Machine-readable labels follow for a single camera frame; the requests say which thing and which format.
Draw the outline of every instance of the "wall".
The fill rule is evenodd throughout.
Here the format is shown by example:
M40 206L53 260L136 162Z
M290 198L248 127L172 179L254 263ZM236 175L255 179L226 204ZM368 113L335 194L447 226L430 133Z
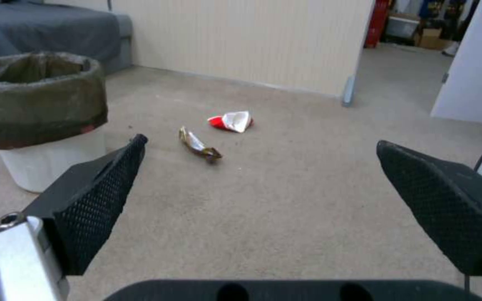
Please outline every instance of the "wall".
M448 73L431 115L482 122L482 1Z
M372 0L113 0L134 63L341 95Z

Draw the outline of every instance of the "candy wrapper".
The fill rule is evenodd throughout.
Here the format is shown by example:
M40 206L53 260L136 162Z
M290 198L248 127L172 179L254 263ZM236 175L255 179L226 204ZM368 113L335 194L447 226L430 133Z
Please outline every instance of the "candy wrapper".
M228 112L222 116L208 118L208 122L214 128L243 133L251 126L253 120L248 111Z
M182 126L179 130L179 139L191 152L205 157L209 162L222 158L222 155L216 149L207 147L185 126Z

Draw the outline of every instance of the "trash bag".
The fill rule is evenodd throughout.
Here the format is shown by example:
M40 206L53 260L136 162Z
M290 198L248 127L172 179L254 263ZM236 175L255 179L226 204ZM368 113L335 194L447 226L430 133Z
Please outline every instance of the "trash bag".
M106 122L98 61L67 53L0 57L0 149L69 138Z

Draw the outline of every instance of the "black gripper pad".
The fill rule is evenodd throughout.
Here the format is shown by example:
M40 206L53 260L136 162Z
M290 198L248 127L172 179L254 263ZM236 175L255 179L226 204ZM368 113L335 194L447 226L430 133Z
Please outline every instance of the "black gripper pad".
M379 141L384 173L423 230L465 275L482 275L482 176L471 168Z
M27 208L44 230L65 275L82 275L111 234L139 171L148 139L71 166Z

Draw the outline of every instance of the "white trash can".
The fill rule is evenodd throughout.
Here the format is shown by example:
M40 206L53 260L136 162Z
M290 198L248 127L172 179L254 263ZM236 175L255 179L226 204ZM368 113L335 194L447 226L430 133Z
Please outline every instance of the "white trash can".
M0 156L15 183L41 193L67 169L104 156L102 128L67 139L22 148L0 149Z

